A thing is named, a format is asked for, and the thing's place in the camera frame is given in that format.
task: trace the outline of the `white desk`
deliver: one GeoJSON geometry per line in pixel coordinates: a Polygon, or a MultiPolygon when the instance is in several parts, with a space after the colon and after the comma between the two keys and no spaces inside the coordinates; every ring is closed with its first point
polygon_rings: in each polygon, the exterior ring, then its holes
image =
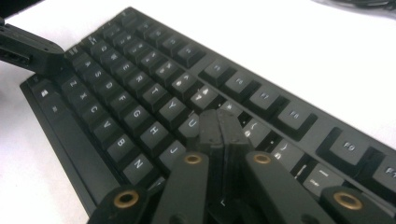
{"type": "MultiPolygon", "coordinates": [[[[308,0],[46,0],[7,22],[67,49],[128,6],[396,148],[396,21],[308,0]]],[[[31,74],[0,63],[0,223],[84,223],[20,91],[31,74]]]]}

